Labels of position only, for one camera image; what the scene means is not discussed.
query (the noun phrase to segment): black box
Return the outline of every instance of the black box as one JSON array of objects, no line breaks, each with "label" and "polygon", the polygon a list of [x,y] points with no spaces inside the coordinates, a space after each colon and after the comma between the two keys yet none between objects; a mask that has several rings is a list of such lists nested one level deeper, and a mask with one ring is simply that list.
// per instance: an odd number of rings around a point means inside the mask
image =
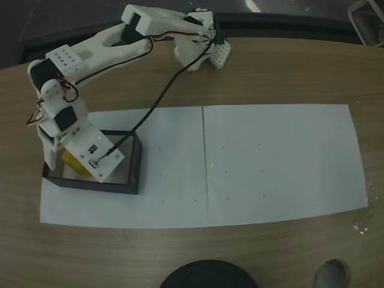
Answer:
[{"label": "black box", "polygon": [[[121,137],[130,134],[128,131],[114,130],[103,130],[101,132],[103,132],[113,144],[120,140]],[[64,150],[58,153],[56,170],[50,170],[48,165],[44,163],[43,177],[61,187],[138,194],[143,145],[137,134],[133,133],[133,135],[119,147],[119,150],[124,154],[125,158],[104,183],[99,183],[93,176],[80,175],[66,165],[61,160],[61,155]]]}]

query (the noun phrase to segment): robotic arm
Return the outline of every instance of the robotic arm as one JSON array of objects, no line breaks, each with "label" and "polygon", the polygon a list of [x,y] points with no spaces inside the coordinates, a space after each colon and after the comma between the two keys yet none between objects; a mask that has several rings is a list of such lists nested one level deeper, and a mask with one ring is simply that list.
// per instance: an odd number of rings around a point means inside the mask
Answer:
[{"label": "robotic arm", "polygon": [[124,159],[88,121],[88,111],[77,87],[146,56],[154,42],[165,37],[175,39],[175,56],[188,66],[188,71],[197,70],[208,58],[221,69],[228,59],[230,46],[224,40],[217,41],[210,11],[195,10],[185,15],[128,5],[121,20],[123,23],[79,44],[63,45],[47,53],[45,60],[35,60],[28,67],[38,96],[38,109],[27,124],[37,125],[44,159],[51,170],[56,169],[57,153],[66,149],[92,176],[104,182]]}]

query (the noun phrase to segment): white plastic part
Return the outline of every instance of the white plastic part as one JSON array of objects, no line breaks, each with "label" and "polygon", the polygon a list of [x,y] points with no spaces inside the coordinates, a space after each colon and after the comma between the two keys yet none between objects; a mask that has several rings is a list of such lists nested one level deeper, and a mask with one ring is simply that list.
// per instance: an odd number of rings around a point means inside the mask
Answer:
[{"label": "white plastic part", "polygon": [[98,161],[97,164],[91,164],[91,161],[104,156],[113,144],[89,121],[85,121],[81,127],[74,131],[70,141],[64,146],[100,183],[104,182],[124,159],[123,153],[115,150],[109,156]]},{"label": "white plastic part", "polygon": [[223,69],[230,54],[230,44],[225,41],[224,44],[215,44],[212,54],[209,57],[210,62],[217,68]]},{"label": "white plastic part", "polygon": [[[215,36],[214,28],[214,15],[210,11],[191,12],[188,16],[195,18],[196,20],[203,23],[203,26],[210,31],[209,39]],[[175,36],[175,57],[183,65],[187,66],[189,63],[194,61],[199,55],[203,53],[206,46],[209,44],[208,41],[204,42],[193,42],[190,39],[184,39]],[[209,58],[209,54],[214,52],[213,44],[211,48],[206,52],[206,55],[201,57],[194,65],[188,68],[188,71],[196,71],[200,68],[203,61]]]},{"label": "white plastic part", "polygon": [[136,31],[144,36],[160,35],[169,31],[210,36],[206,26],[183,20],[187,16],[184,13],[162,8],[130,4],[126,6],[121,20],[129,25],[135,14],[140,16]]},{"label": "white plastic part", "polygon": [[[68,71],[69,73],[65,75],[69,79],[72,79],[74,83],[77,83],[81,79],[97,73],[97,75],[92,78],[94,79],[109,72],[113,68],[132,64],[134,61],[129,60],[145,54],[151,47],[151,42],[148,39],[142,39],[129,45],[112,47],[112,45],[121,41],[124,28],[124,23],[113,26],[97,33],[90,39],[72,46],[72,50],[82,59],[83,65],[78,67],[78,71],[76,71],[76,69],[74,71],[70,70]],[[103,69],[106,69],[104,73],[98,73]]]}]

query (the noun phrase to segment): paper sheet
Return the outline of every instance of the paper sheet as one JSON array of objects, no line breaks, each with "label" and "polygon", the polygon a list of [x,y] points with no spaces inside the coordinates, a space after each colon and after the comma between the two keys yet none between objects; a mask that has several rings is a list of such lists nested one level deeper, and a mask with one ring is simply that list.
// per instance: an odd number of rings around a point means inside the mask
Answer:
[{"label": "paper sheet", "polygon": [[[105,130],[129,130],[147,110],[91,113]],[[143,143],[139,195],[75,190],[43,179],[40,220],[89,227],[206,225],[201,107],[158,108],[138,129]]]},{"label": "paper sheet", "polygon": [[204,123],[211,226],[367,205],[347,105],[212,106]]},{"label": "paper sheet", "polygon": [[[97,112],[89,118],[100,129],[129,130],[145,112]],[[137,133],[144,146],[139,195],[74,190],[43,179],[41,222],[205,227],[367,205],[347,105],[159,108]]]}]

